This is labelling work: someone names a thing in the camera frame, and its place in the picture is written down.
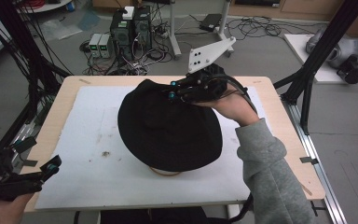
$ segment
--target white metal bracket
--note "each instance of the white metal bracket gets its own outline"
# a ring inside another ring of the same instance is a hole
[[[217,58],[220,57],[227,49],[229,49],[236,39],[232,36],[229,39],[224,39],[210,45],[206,45],[197,49],[192,49],[188,61],[188,73],[192,74],[200,69],[211,65]]]

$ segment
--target gray sleeve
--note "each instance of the gray sleeve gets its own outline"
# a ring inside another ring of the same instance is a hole
[[[310,203],[264,119],[236,129],[243,180],[254,196],[255,223],[315,223]]]

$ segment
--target wooden table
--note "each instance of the wooden table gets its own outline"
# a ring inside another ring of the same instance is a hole
[[[66,119],[72,109],[77,92],[83,86],[136,86],[149,78],[158,83],[169,84],[182,77],[67,77],[50,109],[43,127],[37,136],[37,145],[33,147],[28,160],[38,161],[36,167],[24,167],[23,174],[38,172],[39,166],[47,162],[54,151]],[[302,163],[299,158],[307,157],[306,151],[296,134],[291,120],[286,114],[278,93],[267,77],[235,77],[243,86],[253,86],[266,112],[273,134],[282,140],[287,148],[286,160],[293,169],[309,200],[324,198],[324,189],[313,166]],[[35,211],[34,206],[39,194],[28,202],[25,211]]]

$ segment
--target gray floor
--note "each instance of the gray floor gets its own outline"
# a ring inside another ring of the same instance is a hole
[[[41,21],[52,19],[63,20],[64,25],[78,24],[87,14],[86,9],[74,13],[65,10],[40,14]],[[190,18],[182,18],[182,24]],[[105,33],[110,25],[109,20],[99,20],[96,26],[88,31],[68,39],[51,40],[48,44],[61,58],[63,63],[77,75],[87,68],[84,54],[79,45],[90,38],[93,33]],[[307,29],[316,31],[318,26]],[[236,31],[234,35],[241,38]],[[156,63],[148,75],[183,76],[186,73],[190,45],[193,48],[216,41],[214,35],[179,35],[177,36],[183,56],[169,63]],[[230,58],[220,57],[216,62],[232,76],[263,76],[272,82],[293,74],[301,66],[289,46],[277,37],[246,38],[234,44],[235,52]],[[280,88],[278,93],[285,92],[287,87]],[[4,51],[0,52],[0,139],[8,127],[19,115],[27,103],[27,81],[21,75],[16,64]],[[310,104],[310,136],[318,150],[324,169],[337,195],[337,199],[348,223],[358,223],[358,85],[322,85],[313,86]],[[211,217],[225,217],[222,206],[205,207]],[[28,223],[68,223],[72,222],[74,213],[35,213],[26,214],[23,224]],[[96,212],[81,213],[80,223],[94,223]],[[319,223],[330,223],[328,215],[319,211]],[[252,214],[241,223],[254,223]]]

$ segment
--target white device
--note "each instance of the white device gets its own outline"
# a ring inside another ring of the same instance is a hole
[[[123,20],[126,20],[126,21],[132,20],[134,7],[124,7],[124,9],[127,12],[123,13]]]
[[[101,34],[94,34],[89,41],[89,50],[94,58],[101,57],[100,50],[98,49],[98,43],[100,42],[101,36]]]
[[[104,34],[101,36],[100,42],[98,43],[102,58],[110,58],[113,52],[113,42],[110,35]]]
[[[188,73],[193,74],[200,69],[211,65],[220,57],[237,39],[232,36],[219,42],[212,43],[197,49],[191,49],[188,63]]]

